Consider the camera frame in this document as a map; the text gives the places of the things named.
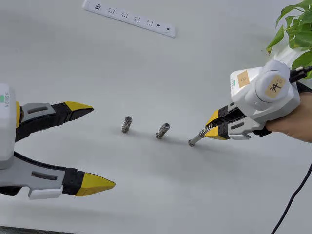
metal bolt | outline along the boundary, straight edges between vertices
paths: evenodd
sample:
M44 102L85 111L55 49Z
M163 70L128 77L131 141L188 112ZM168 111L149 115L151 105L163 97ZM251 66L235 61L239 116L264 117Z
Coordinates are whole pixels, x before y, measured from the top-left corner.
M204 128L203 130L201 130L198 135L196 135L193 139L189 140L189 146L191 147L195 146L195 144L201 139L203 139L206 133L209 132L214 127L216 127L216 124L211 123L207 126L207 128Z
M131 123L132 123L132 118L131 118L131 116L127 116L127 117L125 118L125 121L124 121L123 125L122 125L121 131L122 131L123 133L128 132Z
M161 126L161 128L158 130L158 132L156 133L156 137L158 139L161 139L166 134L166 132L169 130L169 128L170 128L169 123L164 123Z

electrical outlet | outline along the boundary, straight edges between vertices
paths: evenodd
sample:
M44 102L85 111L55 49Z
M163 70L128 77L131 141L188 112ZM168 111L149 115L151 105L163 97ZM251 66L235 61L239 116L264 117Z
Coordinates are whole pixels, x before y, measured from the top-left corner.
M146 24L147 24L147 26L152 27L154 25L154 21L148 19L146 21Z
M100 10L101 9L101 4L100 3L97 3L94 7L96 10Z
M141 15L135 15L126 10L105 6L98 0L85 0L82 8L172 38L176 37L176 28L170 24L160 23L157 20L149 19Z
M129 14L126 11L121 11L121 17L123 17L124 19L128 18Z
M140 23L140 22L141 22L141 17L140 17L140 16L135 16L134 19L133 19L133 21L134 21L135 23Z
M110 8L108 8L107 12L108 12L108 14L113 15L113 14L115 14L116 9L110 7Z

white label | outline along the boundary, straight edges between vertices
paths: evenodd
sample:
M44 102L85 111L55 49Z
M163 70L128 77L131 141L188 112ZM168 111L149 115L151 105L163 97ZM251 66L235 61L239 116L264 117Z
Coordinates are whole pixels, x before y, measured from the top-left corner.
M0 118L9 118L10 99L10 87L7 84L0 84Z

metal spring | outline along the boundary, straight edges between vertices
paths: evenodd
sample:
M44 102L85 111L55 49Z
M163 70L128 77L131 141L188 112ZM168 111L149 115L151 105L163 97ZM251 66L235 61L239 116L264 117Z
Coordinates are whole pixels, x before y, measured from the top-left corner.
M199 135L201 138L204 138L206 133L209 132L212 128L216 127L216 124L215 123L210 123L207 128L204 128L203 130L201 130L199 132Z
M158 139L161 139L166 134L166 132L169 130L169 128L170 128L169 123L164 123L161 126L161 128L158 130L158 132L156 133L156 137Z
M125 118L125 121L124 121L123 125L122 125L121 131L122 131L123 133L128 132L131 123L132 123L132 118L131 118L131 116L127 116L127 117Z

yellow fingertip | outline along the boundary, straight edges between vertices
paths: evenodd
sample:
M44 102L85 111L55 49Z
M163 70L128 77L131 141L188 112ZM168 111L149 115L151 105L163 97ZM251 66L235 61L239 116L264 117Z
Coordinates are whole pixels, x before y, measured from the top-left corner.
M81 109L93 109L92 106L88 106L85 104L80 104L78 102L67 101L65 104L69 107L71 111L81 110Z
M20 103L16 102L16 128L20 125Z
M215 111L211 116L206 125L208 125L211 121L219 118L219 110Z
M205 137L217 139L217 140L226 140L225 138L219 136L219 127L216 126L212 128L209 132L205 134Z
M95 174L85 172L81 188L77 192L76 196L88 196L91 194L96 194L108 189L112 189L115 187L115 185L116 184L110 180Z

